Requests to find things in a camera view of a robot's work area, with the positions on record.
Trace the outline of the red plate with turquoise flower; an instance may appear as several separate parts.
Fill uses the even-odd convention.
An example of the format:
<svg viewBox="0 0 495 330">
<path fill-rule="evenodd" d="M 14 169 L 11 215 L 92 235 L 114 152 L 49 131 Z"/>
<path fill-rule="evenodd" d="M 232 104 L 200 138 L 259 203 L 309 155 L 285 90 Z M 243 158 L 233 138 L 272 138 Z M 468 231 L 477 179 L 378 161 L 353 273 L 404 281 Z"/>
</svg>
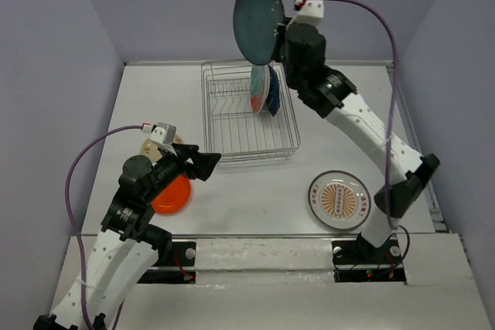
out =
<svg viewBox="0 0 495 330">
<path fill-rule="evenodd" d="M 270 87 L 268 66 L 252 66 L 250 79 L 250 101 L 254 114 L 259 114 L 265 105 Z"/>
</svg>

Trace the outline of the dark blue leaf-shaped plate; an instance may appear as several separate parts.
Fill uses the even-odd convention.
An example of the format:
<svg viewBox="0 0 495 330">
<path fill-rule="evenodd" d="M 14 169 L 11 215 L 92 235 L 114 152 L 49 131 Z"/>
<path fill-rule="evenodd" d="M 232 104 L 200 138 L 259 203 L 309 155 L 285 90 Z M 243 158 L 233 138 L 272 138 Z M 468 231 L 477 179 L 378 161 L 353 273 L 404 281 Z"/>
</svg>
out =
<svg viewBox="0 0 495 330">
<path fill-rule="evenodd" d="M 269 87 L 266 104 L 271 116 L 274 117 L 277 114 L 280 107 L 279 81 L 278 81 L 278 75 L 271 65 L 268 66 L 268 71 L 270 76 L 270 87 Z"/>
</svg>

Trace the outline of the small beige plate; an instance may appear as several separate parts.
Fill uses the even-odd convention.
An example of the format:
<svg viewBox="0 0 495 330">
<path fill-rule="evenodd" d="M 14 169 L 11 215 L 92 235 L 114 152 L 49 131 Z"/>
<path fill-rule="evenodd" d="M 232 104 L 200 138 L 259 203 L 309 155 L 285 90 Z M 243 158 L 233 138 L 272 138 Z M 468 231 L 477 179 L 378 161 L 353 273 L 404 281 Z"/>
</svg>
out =
<svg viewBox="0 0 495 330">
<path fill-rule="evenodd" d="M 175 154 L 175 149 L 172 145 L 161 144 L 157 141 L 152 141 L 147 138 L 140 148 L 140 155 L 147 157 L 152 164 L 157 163 L 163 156 L 164 153 Z"/>
</svg>

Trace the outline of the teal plate with white blossoms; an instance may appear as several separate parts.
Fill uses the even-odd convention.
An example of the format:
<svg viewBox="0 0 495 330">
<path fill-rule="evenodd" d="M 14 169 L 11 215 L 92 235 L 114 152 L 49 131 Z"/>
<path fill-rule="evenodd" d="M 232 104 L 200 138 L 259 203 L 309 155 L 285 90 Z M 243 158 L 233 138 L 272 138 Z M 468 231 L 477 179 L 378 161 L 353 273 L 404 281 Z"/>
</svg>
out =
<svg viewBox="0 0 495 330">
<path fill-rule="evenodd" d="M 284 18 L 282 0 L 235 0 L 234 38 L 247 61 L 259 66 L 272 61 L 277 28 Z"/>
</svg>

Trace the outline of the white plate with orange sunburst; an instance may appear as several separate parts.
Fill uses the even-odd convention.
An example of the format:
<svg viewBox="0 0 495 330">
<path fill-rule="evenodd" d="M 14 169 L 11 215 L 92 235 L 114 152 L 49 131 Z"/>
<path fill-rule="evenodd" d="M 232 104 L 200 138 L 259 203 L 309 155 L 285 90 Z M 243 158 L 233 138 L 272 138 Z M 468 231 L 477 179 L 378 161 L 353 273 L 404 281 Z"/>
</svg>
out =
<svg viewBox="0 0 495 330">
<path fill-rule="evenodd" d="M 370 215 L 370 193 L 349 172 L 331 170 L 317 175 L 307 194 L 311 212 L 329 228 L 354 230 Z"/>
</svg>

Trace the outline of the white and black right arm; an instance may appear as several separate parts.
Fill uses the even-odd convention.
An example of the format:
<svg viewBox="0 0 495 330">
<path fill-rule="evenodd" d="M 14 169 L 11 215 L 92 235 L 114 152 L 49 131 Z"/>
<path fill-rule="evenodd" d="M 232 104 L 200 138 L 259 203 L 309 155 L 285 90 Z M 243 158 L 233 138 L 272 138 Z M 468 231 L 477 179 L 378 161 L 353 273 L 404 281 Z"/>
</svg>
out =
<svg viewBox="0 0 495 330">
<path fill-rule="evenodd" d="M 280 22 L 274 27 L 271 58 L 282 64 L 288 87 L 320 117 L 340 129 L 381 171 L 384 185 L 374 196 L 367 225 L 346 256 L 373 262 L 384 244 L 428 185 L 440 165 L 434 154 L 423 155 L 388 133 L 357 87 L 339 70 L 325 64 L 326 39 L 315 26 Z"/>
</svg>

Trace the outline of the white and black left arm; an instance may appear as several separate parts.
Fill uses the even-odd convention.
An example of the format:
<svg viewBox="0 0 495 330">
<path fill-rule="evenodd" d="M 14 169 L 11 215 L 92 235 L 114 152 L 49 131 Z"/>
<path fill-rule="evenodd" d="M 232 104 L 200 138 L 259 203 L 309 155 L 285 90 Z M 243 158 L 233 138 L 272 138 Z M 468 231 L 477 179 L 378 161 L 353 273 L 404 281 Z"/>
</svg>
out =
<svg viewBox="0 0 495 330">
<path fill-rule="evenodd" d="M 172 235 L 150 223 L 152 202 L 178 177 L 206 181 L 221 159 L 197 145 L 174 144 L 152 163 L 144 155 L 126 160 L 101 229 L 80 274 L 63 300 L 35 329 L 106 329 L 142 275 L 171 255 Z"/>
</svg>

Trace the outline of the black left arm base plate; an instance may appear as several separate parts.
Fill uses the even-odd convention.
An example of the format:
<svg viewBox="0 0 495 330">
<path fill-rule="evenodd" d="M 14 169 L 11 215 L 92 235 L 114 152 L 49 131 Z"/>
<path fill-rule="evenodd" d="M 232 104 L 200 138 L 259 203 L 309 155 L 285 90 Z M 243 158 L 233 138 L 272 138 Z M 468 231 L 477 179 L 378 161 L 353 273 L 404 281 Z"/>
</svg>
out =
<svg viewBox="0 0 495 330">
<path fill-rule="evenodd" d="M 139 284 L 195 284 L 196 242 L 174 240 L 172 250 L 160 255 L 159 260 L 139 279 Z"/>
</svg>

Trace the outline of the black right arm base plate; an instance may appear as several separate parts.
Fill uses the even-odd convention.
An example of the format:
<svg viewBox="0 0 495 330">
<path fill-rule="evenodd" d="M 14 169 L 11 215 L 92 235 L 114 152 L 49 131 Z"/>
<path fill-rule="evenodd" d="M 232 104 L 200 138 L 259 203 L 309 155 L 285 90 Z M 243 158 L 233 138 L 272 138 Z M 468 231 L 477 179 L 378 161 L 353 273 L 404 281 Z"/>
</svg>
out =
<svg viewBox="0 0 495 330">
<path fill-rule="evenodd" d="M 333 278 L 336 283 L 407 281 L 397 240 L 388 240 L 379 249 L 361 252 L 356 240 L 332 242 Z"/>
</svg>

